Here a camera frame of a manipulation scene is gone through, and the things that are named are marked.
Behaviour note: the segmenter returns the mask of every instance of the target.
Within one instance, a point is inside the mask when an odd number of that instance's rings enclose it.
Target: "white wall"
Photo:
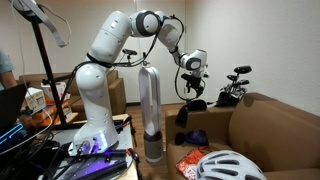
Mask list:
[[[248,90],[320,115],[320,1],[188,0],[187,49],[208,52],[203,97],[215,101],[240,65]]]
[[[99,31],[101,25],[113,11],[122,11],[131,15],[140,10],[162,10],[168,15],[175,14],[185,22],[185,0],[37,0],[38,3],[50,6],[56,14],[68,20],[72,30],[71,42],[65,48],[59,48],[51,32],[40,25],[44,43],[47,49],[53,72],[70,72],[84,61],[86,53]],[[35,41],[31,23],[26,21],[16,11],[17,24],[21,32],[22,54],[25,62],[23,67],[20,54],[19,32],[11,11],[9,1],[0,1],[0,47],[10,56],[16,66],[14,74],[45,73],[42,59]],[[68,29],[63,21],[51,15],[49,16],[60,31],[64,40],[68,37]],[[146,52],[151,45],[150,38],[129,38],[124,48],[136,50],[138,56],[132,56],[132,61],[140,58],[142,52]],[[184,38],[181,48],[185,48]],[[167,49],[158,41],[147,61],[151,62],[159,70],[161,79],[161,102],[181,102],[174,91],[174,74],[176,66]],[[117,68],[119,74],[125,80],[126,96],[128,102],[139,102],[138,72],[140,66],[135,68]]]

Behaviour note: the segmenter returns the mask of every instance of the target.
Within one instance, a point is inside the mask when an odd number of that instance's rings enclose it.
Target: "desk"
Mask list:
[[[113,119],[114,120],[126,119],[127,117],[128,117],[127,114],[123,114],[123,115],[113,116]],[[54,131],[53,133],[55,135],[53,140],[58,141],[60,144],[69,143],[73,141],[73,136],[77,131],[78,129]],[[124,127],[123,131],[121,131],[121,133],[119,134],[118,149],[128,149],[128,148],[133,148],[133,141],[132,141],[130,126]],[[127,160],[127,162],[129,162],[127,170],[115,176],[114,179],[130,179],[130,180],[138,179],[136,166],[132,158],[129,157],[129,160]]]

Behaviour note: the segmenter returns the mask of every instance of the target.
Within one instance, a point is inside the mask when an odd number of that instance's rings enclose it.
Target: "stand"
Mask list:
[[[36,40],[37,40],[37,43],[38,43],[38,47],[39,47],[39,51],[40,51],[40,54],[41,54],[41,57],[42,57],[42,61],[43,61],[43,65],[44,65],[44,68],[45,68],[45,71],[46,71],[46,74],[47,74],[47,77],[48,77],[48,80],[44,80],[44,83],[45,84],[50,84],[50,87],[51,87],[51,90],[52,90],[52,95],[53,95],[53,98],[54,98],[54,102],[57,106],[57,108],[59,109],[59,106],[61,106],[61,103],[60,103],[60,98],[59,98],[59,95],[58,95],[58,91],[57,91],[57,88],[56,88],[56,80],[64,80],[64,79],[67,79],[70,77],[70,75],[68,76],[63,76],[63,77],[59,77],[57,79],[55,79],[53,77],[53,74],[52,74],[52,70],[51,70],[51,66],[50,66],[50,62],[49,62],[49,58],[48,58],[48,55],[47,55],[47,51],[46,51],[46,48],[45,48],[45,45],[44,45],[44,42],[43,42],[43,39],[42,39],[42,35],[41,35],[41,31],[40,31],[40,27],[39,27],[39,23],[40,20],[38,17],[36,16],[33,16],[33,17],[30,17],[30,22],[32,24],[32,28],[33,28],[33,31],[34,31],[34,35],[36,37]],[[66,124],[66,118],[64,116],[64,113],[63,111],[58,111],[58,115],[59,115],[59,118],[60,118],[60,122],[61,124]]]

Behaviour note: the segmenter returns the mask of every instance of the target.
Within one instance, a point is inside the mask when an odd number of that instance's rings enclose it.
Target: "couch cushion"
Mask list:
[[[232,148],[262,171],[320,168],[320,117],[248,94],[229,126]]]
[[[198,146],[184,143],[182,145],[175,145],[174,141],[171,141],[167,145],[166,149],[166,158],[167,158],[167,166],[168,166],[168,173],[170,179],[179,180],[185,179],[180,172],[178,172],[175,168],[175,165],[184,157],[186,156],[192,149]],[[220,140],[209,140],[209,147],[212,151],[217,150],[231,150],[230,146],[223,143]]]
[[[268,180],[319,180],[320,179],[320,169],[298,169],[291,171],[275,171],[264,173]]]

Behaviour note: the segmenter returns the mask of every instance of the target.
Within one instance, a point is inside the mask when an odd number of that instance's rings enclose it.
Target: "brown couch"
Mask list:
[[[65,76],[70,73],[54,73],[54,77]],[[30,82],[30,87],[41,88],[42,79],[47,79],[46,74],[28,74],[24,75],[25,81]],[[19,76],[19,82],[23,81],[23,76]],[[126,109],[127,101],[125,95],[124,79],[119,78],[118,71],[113,70],[107,75],[110,103],[112,109],[112,115],[123,114]],[[83,102],[81,100],[79,90],[76,84],[76,80],[72,81],[69,87],[71,98],[69,103],[73,112],[78,112],[77,120],[86,120]]]
[[[204,130],[212,149],[237,151],[255,162],[267,179],[320,179],[320,117],[258,93],[235,108],[189,113],[186,128],[175,125],[178,111],[166,113],[169,177],[184,179],[175,164],[195,146],[175,145],[178,132]]]

